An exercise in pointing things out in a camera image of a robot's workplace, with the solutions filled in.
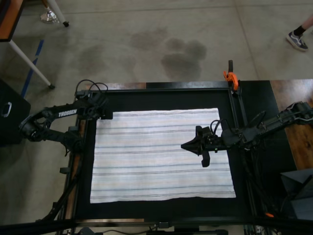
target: handle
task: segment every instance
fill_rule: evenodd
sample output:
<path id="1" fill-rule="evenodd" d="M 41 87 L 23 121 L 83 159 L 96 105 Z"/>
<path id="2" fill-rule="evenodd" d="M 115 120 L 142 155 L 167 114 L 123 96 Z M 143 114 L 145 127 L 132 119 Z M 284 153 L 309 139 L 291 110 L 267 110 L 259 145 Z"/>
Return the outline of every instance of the handle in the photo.
<path id="1" fill-rule="evenodd" d="M 9 108 L 8 108 L 8 111 L 6 114 L 3 113 L 4 109 L 5 109 L 5 106 L 8 105 Z M 11 108 L 12 108 L 12 103 L 11 102 L 7 102 L 4 106 L 3 106 L 3 109 L 2 109 L 2 112 L 1 112 L 1 117 L 8 117 L 10 115 L 10 112 L 11 112 Z"/>
<path id="2" fill-rule="evenodd" d="M 233 66 L 233 61 L 229 60 L 228 61 L 228 73 L 234 72 L 234 66 Z"/>

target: orange part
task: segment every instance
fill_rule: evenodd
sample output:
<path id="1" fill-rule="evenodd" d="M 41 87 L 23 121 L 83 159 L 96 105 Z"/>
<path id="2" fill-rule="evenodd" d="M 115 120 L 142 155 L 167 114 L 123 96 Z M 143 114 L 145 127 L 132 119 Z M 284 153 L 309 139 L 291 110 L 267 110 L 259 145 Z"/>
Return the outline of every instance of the orange part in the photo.
<path id="1" fill-rule="evenodd" d="M 270 218 L 274 218 L 274 215 L 272 215 L 271 213 L 266 212 L 265 215 L 270 217 Z"/>
<path id="2" fill-rule="evenodd" d="M 236 74 L 234 74 L 233 72 L 229 72 L 228 74 L 226 73 L 226 71 L 223 72 L 224 74 L 224 78 L 226 79 L 227 82 L 233 82 L 234 83 L 234 91 L 238 90 L 238 79 Z"/>

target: person's foot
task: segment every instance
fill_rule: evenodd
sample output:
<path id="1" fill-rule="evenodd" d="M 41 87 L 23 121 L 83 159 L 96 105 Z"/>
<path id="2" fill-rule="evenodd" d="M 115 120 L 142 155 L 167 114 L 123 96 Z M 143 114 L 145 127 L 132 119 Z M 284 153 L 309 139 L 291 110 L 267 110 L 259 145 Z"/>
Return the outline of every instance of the person's foot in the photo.
<path id="1" fill-rule="evenodd" d="M 287 36 L 286 39 L 288 40 L 288 42 L 291 43 L 291 45 L 296 48 L 297 50 L 300 51 L 307 51 L 309 48 L 308 46 L 305 44 L 305 42 L 302 39 L 302 35 L 300 36 L 296 36 L 293 34 L 293 31 L 290 32 Z"/>

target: black tabletop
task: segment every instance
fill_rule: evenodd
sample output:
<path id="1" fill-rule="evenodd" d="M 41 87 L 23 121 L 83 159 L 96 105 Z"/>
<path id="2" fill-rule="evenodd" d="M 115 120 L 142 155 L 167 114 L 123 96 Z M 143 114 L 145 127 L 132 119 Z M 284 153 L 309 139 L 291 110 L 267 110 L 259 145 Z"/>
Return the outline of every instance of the black tabletop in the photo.
<path id="1" fill-rule="evenodd" d="M 236 119 L 240 126 L 243 125 L 239 101 L 236 97 L 230 98 L 226 82 L 198 83 L 196 86 L 200 89 L 192 89 L 195 88 L 192 83 L 147 83 L 147 90 L 111 91 L 108 92 L 110 108 L 113 111 L 218 108 L 220 118 L 226 118 L 232 127 L 235 126 Z M 278 113 L 268 81 L 241 82 L 241 86 L 248 120 L 262 110 L 267 111 L 267 117 Z M 91 204 L 89 197 L 95 129 L 95 121 L 89 121 L 85 132 L 86 148 L 82 176 L 77 192 L 74 215 L 76 219 L 144 218 L 145 221 L 173 221 L 193 217 L 251 216 L 246 177 L 237 150 L 228 151 L 236 198 L 194 197 L 166 201 Z M 260 153 L 260 164 L 264 175 L 262 180 L 272 195 L 283 196 L 280 172 L 295 170 L 288 140 L 285 132 L 281 131 L 268 138 L 266 142 L 267 149 Z"/>

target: wooden table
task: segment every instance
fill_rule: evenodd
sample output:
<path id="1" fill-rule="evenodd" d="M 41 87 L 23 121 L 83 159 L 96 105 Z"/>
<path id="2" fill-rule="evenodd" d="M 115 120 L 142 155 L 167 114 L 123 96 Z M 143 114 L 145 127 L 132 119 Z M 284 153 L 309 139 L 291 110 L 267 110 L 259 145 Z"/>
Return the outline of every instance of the wooden table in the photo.
<path id="1" fill-rule="evenodd" d="M 188 83 L 182 83 L 182 88 L 187 88 Z M 146 83 L 131 84 L 108 84 L 110 90 L 133 90 L 146 89 Z M 294 81 L 271 81 L 273 93 L 279 110 L 285 109 L 294 102 L 306 101 L 313 107 L 313 80 L 294 80 Z M 83 136 L 86 122 L 81 121 L 79 124 L 80 134 Z M 310 125 L 294 125 L 286 128 L 286 134 L 290 143 L 291 151 L 297 169 L 313 168 L 313 129 Z M 81 156 L 74 156 L 72 176 L 76 172 L 76 168 Z M 65 218 L 72 218 L 75 201 L 75 190 L 71 193 L 67 208 L 65 210 Z M 85 222 L 134 222 L 143 221 L 143 219 L 100 219 L 86 220 Z"/>
<path id="2" fill-rule="evenodd" d="M 8 42 L 12 49 L 34 70 L 34 72 L 49 86 L 50 89 L 54 89 L 54 86 L 49 80 L 37 69 L 37 67 L 31 62 L 31 60 L 22 52 L 22 50 L 12 40 L 15 28 L 19 22 L 23 7 L 26 0 L 11 0 L 9 8 L 0 24 L 0 42 Z M 55 11 L 58 19 L 63 22 L 65 27 L 68 27 L 68 22 L 65 20 L 59 6 L 55 0 L 48 0 L 49 5 Z"/>
<path id="3" fill-rule="evenodd" d="M 271 81 L 271 85 L 280 111 L 297 101 L 313 107 L 313 79 Z M 297 169 L 313 168 L 313 125 L 293 125 L 285 130 Z"/>

